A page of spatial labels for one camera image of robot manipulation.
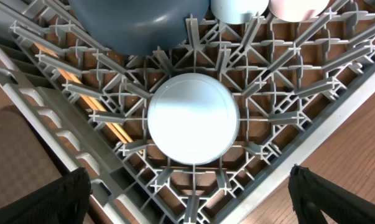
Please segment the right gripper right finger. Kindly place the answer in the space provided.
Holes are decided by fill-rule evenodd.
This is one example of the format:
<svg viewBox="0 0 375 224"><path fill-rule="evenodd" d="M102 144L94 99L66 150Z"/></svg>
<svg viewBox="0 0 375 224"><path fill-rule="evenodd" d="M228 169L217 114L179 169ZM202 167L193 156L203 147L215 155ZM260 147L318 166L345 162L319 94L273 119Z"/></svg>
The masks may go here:
<svg viewBox="0 0 375 224"><path fill-rule="evenodd" d="M295 165L290 171L289 194L299 223L374 223L375 204Z"/></svg>

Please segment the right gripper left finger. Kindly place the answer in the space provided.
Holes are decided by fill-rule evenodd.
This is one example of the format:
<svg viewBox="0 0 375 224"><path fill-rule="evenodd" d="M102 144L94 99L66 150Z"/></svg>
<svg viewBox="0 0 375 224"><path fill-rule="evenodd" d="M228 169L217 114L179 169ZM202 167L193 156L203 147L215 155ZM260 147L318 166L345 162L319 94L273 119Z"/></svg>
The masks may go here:
<svg viewBox="0 0 375 224"><path fill-rule="evenodd" d="M84 167L0 208L0 223L83 223L91 195Z"/></svg>

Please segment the light blue bowl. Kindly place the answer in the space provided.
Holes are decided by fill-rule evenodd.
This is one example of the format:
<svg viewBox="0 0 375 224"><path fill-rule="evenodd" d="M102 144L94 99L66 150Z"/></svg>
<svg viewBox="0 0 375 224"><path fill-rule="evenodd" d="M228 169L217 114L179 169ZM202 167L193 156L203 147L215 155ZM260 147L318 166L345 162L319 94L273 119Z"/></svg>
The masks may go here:
<svg viewBox="0 0 375 224"><path fill-rule="evenodd" d="M153 94L147 125L156 146L186 165L202 165L221 157L235 142L239 108L217 79L184 73L167 80Z"/></svg>

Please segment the white pink cup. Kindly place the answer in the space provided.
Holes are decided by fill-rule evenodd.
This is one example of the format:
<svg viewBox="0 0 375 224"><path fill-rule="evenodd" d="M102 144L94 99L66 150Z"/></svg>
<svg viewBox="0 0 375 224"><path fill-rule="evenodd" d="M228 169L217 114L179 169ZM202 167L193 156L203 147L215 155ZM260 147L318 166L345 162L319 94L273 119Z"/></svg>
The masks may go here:
<svg viewBox="0 0 375 224"><path fill-rule="evenodd" d="M330 0L270 0L269 10L287 22L306 21L321 13Z"/></svg>

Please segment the large blue plate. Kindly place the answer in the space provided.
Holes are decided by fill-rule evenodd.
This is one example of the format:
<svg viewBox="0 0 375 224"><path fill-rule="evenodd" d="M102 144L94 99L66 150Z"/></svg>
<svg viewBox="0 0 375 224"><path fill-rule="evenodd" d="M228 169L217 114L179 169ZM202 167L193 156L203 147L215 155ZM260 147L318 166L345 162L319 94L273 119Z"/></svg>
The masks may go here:
<svg viewBox="0 0 375 224"><path fill-rule="evenodd" d="M185 20L202 20L209 0L69 0L85 30L124 55L150 55L187 39Z"/></svg>

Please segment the light blue cup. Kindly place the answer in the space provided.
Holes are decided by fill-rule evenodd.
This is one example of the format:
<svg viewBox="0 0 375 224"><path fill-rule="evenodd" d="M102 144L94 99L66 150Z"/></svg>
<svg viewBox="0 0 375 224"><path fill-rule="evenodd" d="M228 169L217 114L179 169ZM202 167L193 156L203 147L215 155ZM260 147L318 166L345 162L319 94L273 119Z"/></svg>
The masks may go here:
<svg viewBox="0 0 375 224"><path fill-rule="evenodd" d="M261 15L267 9L269 0L211 0L214 16L227 24L244 24Z"/></svg>

